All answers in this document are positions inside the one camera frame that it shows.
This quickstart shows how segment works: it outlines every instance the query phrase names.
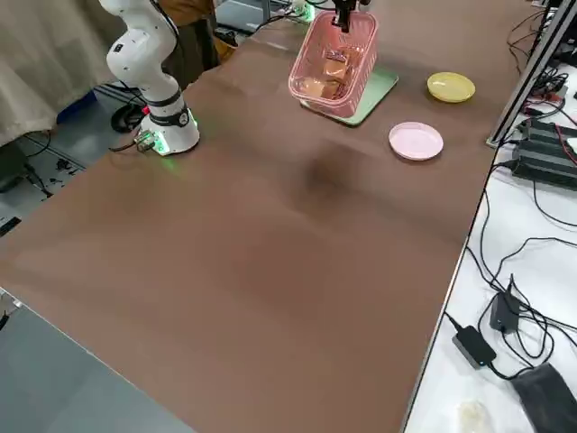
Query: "pink basket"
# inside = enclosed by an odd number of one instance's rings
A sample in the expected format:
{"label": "pink basket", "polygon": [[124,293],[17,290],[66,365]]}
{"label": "pink basket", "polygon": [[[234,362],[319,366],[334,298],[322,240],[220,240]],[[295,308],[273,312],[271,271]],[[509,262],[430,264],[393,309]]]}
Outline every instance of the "pink basket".
{"label": "pink basket", "polygon": [[[293,97],[307,102],[308,106],[328,115],[351,117],[361,101],[362,92],[377,59],[377,19],[366,13],[351,13],[351,29],[343,33],[340,27],[332,25],[334,13],[323,12],[311,24],[307,37],[300,48],[297,62],[288,77],[288,89]],[[349,89],[344,97],[336,100],[311,97],[299,90],[303,77],[319,77],[323,70],[325,49],[342,46],[362,50],[359,67],[354,72]]]}

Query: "electronic device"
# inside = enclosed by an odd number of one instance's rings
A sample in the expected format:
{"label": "electronic device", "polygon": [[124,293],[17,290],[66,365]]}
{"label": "electronic device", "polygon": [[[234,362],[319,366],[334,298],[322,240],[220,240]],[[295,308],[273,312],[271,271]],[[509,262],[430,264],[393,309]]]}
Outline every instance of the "electronic device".
{"label": "electronic device", "polygon": [[518,330],[520,304],[509,291],[498,293],[491,303],[490,327],[505,334]]}
{"label": "electronic device", "polygon": [[539,365],[511,383],[536,433],[577,431],[577,401],[552,365]]}
{"label": "electronic device", "polygon": [[519,126],[522,138],[513,150],[513,174],[522,179],[549,183],[577,190],[577,154],[570,145],[562,145],[569,138],[577,138],[577,130],[527,120]]}
{"label": "electronic device", "polygon": [[472,326],[459,329],[453,337],[453,343],[475,370],[489,365],[497,357],[492,347]]}

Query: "floor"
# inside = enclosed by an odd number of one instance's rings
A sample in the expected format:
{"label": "floor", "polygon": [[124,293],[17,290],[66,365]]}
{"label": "floor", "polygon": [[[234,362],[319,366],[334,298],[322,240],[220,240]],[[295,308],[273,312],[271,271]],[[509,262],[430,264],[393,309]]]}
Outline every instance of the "floor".
{"label": "floor", "polygon": [[[102,157],[118,139],[111,114],[127,97],[103,90],[60,124],[50,148],[29,162],[53,194]],[[45,143],[46,137],[31,134]],[[26,154],[41,146],[18,140]],[[46,196],[21,182],[0,194],[0,225],[25,220]],[[5,433],[194,433],[94,356],[25,307],[0,332],[0,430]]]}

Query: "black case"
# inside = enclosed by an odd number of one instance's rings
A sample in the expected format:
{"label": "black case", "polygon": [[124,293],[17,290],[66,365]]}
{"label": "black case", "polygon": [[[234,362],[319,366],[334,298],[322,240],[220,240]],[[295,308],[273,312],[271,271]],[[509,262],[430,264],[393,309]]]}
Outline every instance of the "black case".
{"label": "black case", "polygon": [[536,433],[577,432],[577,401],[550,364],[540,365],[511,382]]}

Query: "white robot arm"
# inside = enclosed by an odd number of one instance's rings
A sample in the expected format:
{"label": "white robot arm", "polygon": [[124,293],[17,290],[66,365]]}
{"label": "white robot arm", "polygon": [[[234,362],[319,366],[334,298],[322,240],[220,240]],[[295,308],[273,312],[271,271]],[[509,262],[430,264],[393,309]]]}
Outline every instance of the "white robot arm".
{"label": "white robot arm", "polygon": [[108,67],[118,79],[139,88],[150,109],[135,140],[153,142],[152,149],[160,155],[192,149],[199,139],[197,123],[179,84],[161,66],[177,44],[176,26],[157,0],[100,0],[100,4],[127,27],[106,56]]}

